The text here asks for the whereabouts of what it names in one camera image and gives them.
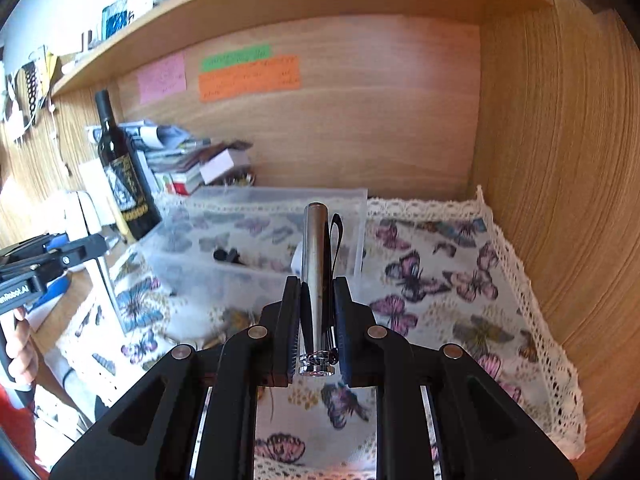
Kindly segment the person's left hand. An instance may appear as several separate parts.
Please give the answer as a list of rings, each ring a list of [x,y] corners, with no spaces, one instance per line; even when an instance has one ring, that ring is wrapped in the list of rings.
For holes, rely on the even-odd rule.
[[[18,307],[1,315],[1,328],[6,343],[6,355],[10,360],[9,375],[21,388],[30,388],[37,377],[39,358],[32,343],[32,329],[24,307]]]

